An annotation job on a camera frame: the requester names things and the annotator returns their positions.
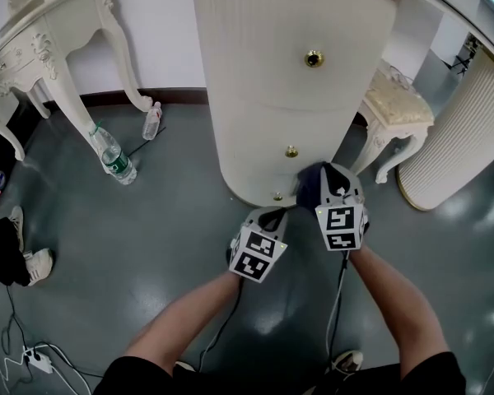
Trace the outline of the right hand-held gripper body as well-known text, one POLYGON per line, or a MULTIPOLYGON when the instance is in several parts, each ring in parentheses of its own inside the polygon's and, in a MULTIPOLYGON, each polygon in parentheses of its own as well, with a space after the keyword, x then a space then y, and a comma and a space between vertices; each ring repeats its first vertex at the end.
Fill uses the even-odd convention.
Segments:
POLYGON ((369 227, 362 195, 327 196, 315 208, 328 251, 352 251, 361 247, 369 227))

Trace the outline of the ribbed cream table pedestal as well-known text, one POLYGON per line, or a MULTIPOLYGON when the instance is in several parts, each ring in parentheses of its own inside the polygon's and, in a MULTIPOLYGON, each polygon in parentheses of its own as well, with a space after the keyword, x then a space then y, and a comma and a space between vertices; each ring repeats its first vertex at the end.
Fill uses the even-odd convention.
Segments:
POLYGON ((397 168, 396 179, 410 205, 430 211, 493 161, 494 56, 480 49, 422 149, 397 168))

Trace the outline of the small red-label water bottle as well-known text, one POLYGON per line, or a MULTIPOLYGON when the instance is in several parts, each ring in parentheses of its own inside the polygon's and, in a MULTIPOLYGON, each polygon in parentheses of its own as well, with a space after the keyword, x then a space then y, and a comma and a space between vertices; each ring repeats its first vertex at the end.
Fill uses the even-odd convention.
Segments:
POLYGON ((151 141, 156 137, 161 123, 161 116, 162 116, 161 103, 156 102, 148 111, 145 119, 145 123, 143 124, 143 128, 142 128, 143 139, 147 141, 151 141))

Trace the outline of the person's left forearm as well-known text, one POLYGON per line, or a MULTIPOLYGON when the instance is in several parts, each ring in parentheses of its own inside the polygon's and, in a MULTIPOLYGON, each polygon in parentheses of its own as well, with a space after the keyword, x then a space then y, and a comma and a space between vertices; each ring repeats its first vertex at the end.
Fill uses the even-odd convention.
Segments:
POLYGON ((132 340, 126 356, 148 360, 168 374, 186 348, 236 295, 240 277, 225 272, 171 302, 132 340))

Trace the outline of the cream upholstered stool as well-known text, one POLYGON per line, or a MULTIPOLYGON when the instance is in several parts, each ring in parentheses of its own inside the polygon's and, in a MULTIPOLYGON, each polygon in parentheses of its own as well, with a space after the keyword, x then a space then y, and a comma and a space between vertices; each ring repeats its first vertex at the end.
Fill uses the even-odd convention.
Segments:
POLYGON ((378 184, 386 183, 388 172, 422 148, 435 121, 424 98, 396 67, 384 60, 375 71, 358 113, 366 121, 366 143, 351 167, 354 174, 371 165, 393 139, 408 141, 378 169, 378 184))

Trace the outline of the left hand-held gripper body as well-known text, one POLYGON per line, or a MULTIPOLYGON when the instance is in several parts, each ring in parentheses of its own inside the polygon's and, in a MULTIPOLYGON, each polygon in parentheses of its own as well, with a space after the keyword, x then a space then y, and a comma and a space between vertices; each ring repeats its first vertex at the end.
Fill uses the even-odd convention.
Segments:
POLYGON ((243 225, 231 242, 229 271, 261 283, 286 250, 285 243, 264 234, 259 226, 243 225))

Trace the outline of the black tripod stand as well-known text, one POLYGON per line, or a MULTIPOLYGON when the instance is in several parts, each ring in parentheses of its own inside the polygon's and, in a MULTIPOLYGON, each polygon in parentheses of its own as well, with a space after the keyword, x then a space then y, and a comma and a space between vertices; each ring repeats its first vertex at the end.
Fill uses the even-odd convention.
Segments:
POLYGON ((469 64, 479 48, 480 42, 478 40, 467 39, 461 46, 459 53, 454 56, 454 60, 450 63, 445 62, 445 65, 452 73, 463 76, 468 71, 469 64))

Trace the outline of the large green-label water bottle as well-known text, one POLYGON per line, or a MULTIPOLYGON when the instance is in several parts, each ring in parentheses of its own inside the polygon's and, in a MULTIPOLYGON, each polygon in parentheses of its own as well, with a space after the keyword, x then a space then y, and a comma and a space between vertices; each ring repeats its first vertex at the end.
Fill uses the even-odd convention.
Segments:
POLYGON ((137 170, 116 139, 99 124, 89 136, 102 165, 122 185, 130 185, 137 178, 137 170))

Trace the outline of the ornate cream vanity table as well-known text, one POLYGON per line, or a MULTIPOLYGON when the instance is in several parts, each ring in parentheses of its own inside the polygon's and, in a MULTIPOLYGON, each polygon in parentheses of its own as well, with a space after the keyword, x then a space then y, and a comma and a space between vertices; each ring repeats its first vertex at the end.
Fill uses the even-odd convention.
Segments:
MULTIPOLYGON (((113 12, 112 0, 8 0, 10 17, 0 31, 0 98, 16 89, 27 94, 43 118, 49 111, 33 92, 42 81, 74 128, 89 137, 93 121, 69 71, 67 56, 101 31, 112 48, 123 90, 142 112, 152 99, 137 89, 128 41, 113 12)), ((22 144, 0 119, 0 135, 24 160, 22 144)))

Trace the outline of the person's black shirt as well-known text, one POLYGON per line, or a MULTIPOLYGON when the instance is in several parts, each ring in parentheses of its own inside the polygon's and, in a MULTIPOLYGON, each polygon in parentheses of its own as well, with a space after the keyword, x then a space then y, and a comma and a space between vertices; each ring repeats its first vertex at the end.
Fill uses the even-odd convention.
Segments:
MULTIPOLYGON (((325 374, 311 395, 465 395, 466 379, 451 352, 434 355, 404 378, 400 365, 337 370, 325 374)), ((132 356, 114 360, 93 395, 289 395, 281 383, 219 379, 179 365, 168 374, 158 365, 132 356)))

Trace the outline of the person's right forearm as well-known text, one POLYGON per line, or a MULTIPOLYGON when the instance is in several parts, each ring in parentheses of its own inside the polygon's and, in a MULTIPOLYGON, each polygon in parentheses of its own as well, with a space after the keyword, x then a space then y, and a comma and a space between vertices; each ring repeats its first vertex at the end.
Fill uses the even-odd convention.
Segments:
POLYGON ((349 258, 398 346, 402 378, 449 350, 434 309, 410 280, 365 245, 349 258))

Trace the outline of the thin black strip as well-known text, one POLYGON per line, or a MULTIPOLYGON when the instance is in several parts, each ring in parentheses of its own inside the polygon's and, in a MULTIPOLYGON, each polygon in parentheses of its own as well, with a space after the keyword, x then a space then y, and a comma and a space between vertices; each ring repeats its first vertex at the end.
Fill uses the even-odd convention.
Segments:
POLYGON ((154 138, 152 138, 151 140, 146 140, 143 144, 141 144, 140 146, 138 146, 137 148, 135 148, 134 150, 132 150, 128 157, 131 157, 135 154, 137 154, 144 146, 146 146, 147 144, 151 143, 156 137, 158 137, 164 130, 166 129, 166 127, 162 127, 158 130, 156 136, 154 138))

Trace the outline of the cream white cabinet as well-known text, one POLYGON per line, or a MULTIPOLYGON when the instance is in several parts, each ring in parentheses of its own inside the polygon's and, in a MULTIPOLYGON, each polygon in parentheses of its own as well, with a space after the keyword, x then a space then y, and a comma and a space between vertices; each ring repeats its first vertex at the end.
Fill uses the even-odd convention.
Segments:
POLYGON ((256 207, 296 204, 298 173, 333 159, 380 62, 411 83, 443 18, 494 56, 494 39, 453 0, 193 3, 221 174, 256 207), (310 50, 322 66, 305 65, 310 50))

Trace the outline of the dark blue cloth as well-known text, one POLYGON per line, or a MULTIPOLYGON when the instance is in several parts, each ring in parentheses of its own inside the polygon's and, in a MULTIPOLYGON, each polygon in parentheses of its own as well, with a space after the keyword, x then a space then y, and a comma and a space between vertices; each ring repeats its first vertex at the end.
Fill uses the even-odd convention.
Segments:
POLYGON ((320 173, 324 162, 315 163, 298 173, 296 190, 296 205, 306 209, 313 216, 315 208, 321 203, 320 173))

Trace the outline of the person's right shoe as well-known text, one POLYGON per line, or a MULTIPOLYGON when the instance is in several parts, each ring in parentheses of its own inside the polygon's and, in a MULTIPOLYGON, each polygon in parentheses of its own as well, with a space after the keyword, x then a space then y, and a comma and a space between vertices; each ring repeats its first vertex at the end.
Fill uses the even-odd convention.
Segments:
POLYGON ((362 367, 364 355, 357 350, 345 351, 335 360, 331 360, 325 373, 336 371, 341 374, 355 374, 362 367))

